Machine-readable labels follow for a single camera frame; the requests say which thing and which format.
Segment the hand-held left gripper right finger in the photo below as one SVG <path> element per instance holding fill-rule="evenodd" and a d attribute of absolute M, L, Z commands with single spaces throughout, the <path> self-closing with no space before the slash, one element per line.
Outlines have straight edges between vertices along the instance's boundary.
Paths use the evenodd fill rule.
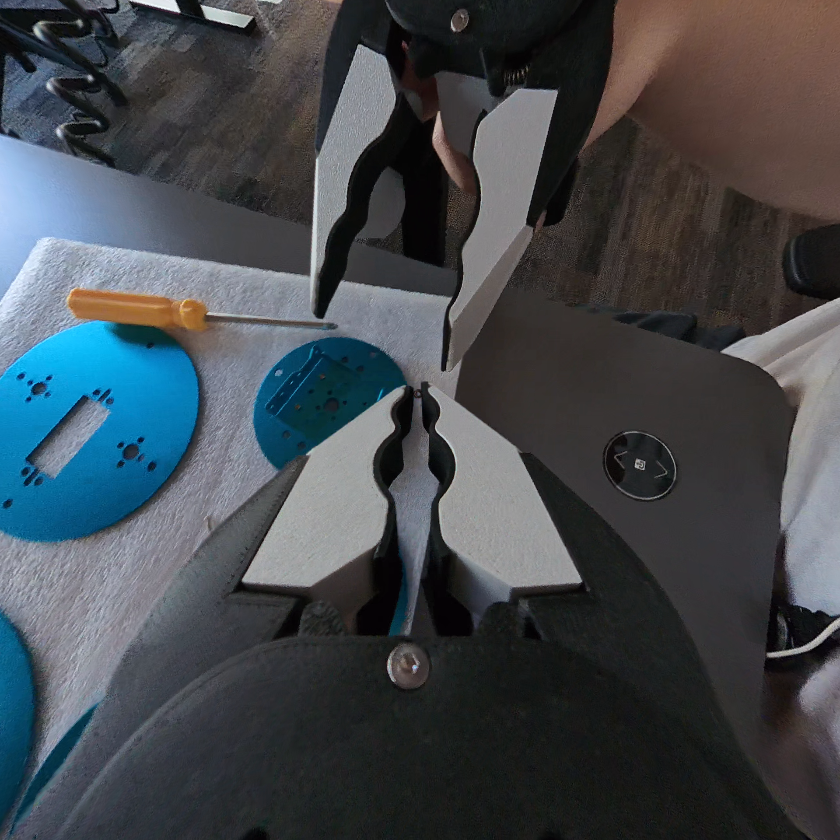
<path fill-rule="evenodd" d="M 428 465 L 438 481 L 425 587 L 435 614 L 582 587 L 522 452 L 436 386 L 422 386 Z"/>

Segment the person's right forearm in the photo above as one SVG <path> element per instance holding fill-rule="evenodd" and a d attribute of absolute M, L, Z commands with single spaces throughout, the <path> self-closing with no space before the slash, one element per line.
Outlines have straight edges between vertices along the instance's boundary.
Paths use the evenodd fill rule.
<path fill-rule="evenodd" d="M 617 2 L 585 145 L 624 116 L 745 196 L 838 222 L 839 2 Z"/>

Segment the yellow handled screwdriver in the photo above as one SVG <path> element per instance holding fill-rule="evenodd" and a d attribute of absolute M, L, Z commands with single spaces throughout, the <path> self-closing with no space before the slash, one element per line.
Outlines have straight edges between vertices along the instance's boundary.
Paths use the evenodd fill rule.
<path fill-rule="evenodd" d="M 202 302 L 191 298 L 176 300 L 115 290 L 74 288 L 68 294 L 66 304 L 77 319 L 158 329 L 201 332 L 217 322 L 327 331 L 338 328 L 333 322 L 210 312 Z"/>

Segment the round black desk control panel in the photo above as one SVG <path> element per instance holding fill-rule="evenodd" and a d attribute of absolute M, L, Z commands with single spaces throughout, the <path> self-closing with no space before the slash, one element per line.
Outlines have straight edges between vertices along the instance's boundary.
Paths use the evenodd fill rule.
<path fill-rule="evenodd" d="M 602 465 L 612 486 L 636 501 L 663 499 L 677 482 L 677 463 L 670 448 L 641 430 L 613 436 L 603 450 Z"/>

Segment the wooden table with black legs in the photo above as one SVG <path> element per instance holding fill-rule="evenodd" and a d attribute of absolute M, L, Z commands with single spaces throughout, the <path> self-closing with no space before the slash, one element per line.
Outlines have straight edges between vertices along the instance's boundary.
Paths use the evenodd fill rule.
<path fill-rule="evenodd" d="M 206 5 L 199 1 L 130 1 L 137 10 L 185 22 L 202 23 L 241 35 L 256 32 L 253 16 Z"/>

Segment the blue oval plate with slot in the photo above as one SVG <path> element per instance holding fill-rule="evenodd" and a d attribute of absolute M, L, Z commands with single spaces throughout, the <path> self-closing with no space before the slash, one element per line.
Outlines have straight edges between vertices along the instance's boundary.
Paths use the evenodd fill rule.
<path fill-rule="evenodd" d="M 52 475 L 35 451 L 78 405 L 105 412 Z M 193 363 L 165 332 L 108 322 L 62 330 L 1 380 L 1 529 L 25 541 L 87 537 L 128 517 L 184 456 L 199 407 Z"/>

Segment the person's right hand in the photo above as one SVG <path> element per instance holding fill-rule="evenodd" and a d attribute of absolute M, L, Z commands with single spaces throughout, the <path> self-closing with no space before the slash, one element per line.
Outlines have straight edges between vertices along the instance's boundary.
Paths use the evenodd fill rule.
<path fill-rule="evenodd" d="M 442 114 L 435 115 L 432 145 L 448 178 L 458 189 L 468 195 L 478 195 L 476 170 L 467 154 L 458 151 L 449 141 L 443 125 Z"/>

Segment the blue round plate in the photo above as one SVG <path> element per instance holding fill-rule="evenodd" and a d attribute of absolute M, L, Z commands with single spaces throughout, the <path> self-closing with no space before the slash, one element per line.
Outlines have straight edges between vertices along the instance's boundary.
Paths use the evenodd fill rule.
<path fill-rule="evenodd" d="M 385 601 L 385 617 L 389 619 L 387 634 L 403 635 L 403 627 L 408 612 L 408 578 L 406 564 L 400 554 L 397 555 L 397 574 Z"/>

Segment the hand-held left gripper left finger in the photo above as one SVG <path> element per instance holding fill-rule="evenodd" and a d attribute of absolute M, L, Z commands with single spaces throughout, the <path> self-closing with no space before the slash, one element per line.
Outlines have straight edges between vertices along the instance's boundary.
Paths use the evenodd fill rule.
<path fill-rule="evenodd" d="M 396 507 L 413 392 L 399 386 L 308 455 L 241 583 L 324 601 L 358 634 L 387 634 L 397 574 Z"/>

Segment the small blue plate with bracket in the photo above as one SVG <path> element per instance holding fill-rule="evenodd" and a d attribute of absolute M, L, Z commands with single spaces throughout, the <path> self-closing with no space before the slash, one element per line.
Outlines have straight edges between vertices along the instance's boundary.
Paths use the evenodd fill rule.
<path fill-rule="evenodd" d="M 399 366 L 371 344 L 350 338 L 305 343 L 279 360 L 259 388 L 257 442 L 281 469 L 405 385 Z"/>

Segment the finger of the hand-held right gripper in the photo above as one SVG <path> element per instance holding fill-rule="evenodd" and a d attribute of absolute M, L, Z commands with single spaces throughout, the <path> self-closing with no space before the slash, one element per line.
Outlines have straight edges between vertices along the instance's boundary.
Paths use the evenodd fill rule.
<path fill-rule="evenodd" d="M 450 144 L 468 154 L 478 201 L 460 250 L 458 290 L 444 321 L 442 370 L 452 371 L 478 337 L 531 242 L 529 208 L 558 92 L 516 87 L 493 97 L 485 79 L 436 75 Z"/>
<path fill-rule="evenodd" d="M 316 159 L 310 302 L 323 318 L 357 239 L 382 239 L 406 206 L 394 160 L 421 124 L 422 101 L 386 56 L 358 45 Z"/>

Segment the person's dark trousers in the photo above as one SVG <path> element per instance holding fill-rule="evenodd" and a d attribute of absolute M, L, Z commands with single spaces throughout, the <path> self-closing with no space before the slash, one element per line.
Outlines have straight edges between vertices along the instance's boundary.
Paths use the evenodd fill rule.
<path fill-rule="evenodd" d="M 695 314 L 686 312 L 629 311 L 594 304 L 582 305 L 576 309 L 717 352 L 747 337 L 745 330 L 738 324 L 704 327 L 700 325 Z"/>

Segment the white foam sheet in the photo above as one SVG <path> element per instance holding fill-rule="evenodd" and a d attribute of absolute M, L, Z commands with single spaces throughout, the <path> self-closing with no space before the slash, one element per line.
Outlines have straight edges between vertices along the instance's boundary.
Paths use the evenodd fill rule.
<path fill-rule="evenodd" d="M 435 298 L 351 284 L 343 328 L 428 370 L 423 342 L 394 345 Z M 35 725 L 9 838 L 421 838 L 417 759 L 396 744 L 400 641 L 356 633 L 328 602 L 247 590 L 245 572 L 307 457 L 283 468 L 254 429 L 270 369 L 305 339 L 176 339 L 196 371 L 191 442 L 128 517 L 87 537 L 2 532 L 2 611 L 35 656 Z M 78 405 L 35 451 L 54 475 L 105 412 Z M 98 703 L 15 829 L 29 782 Z"/>

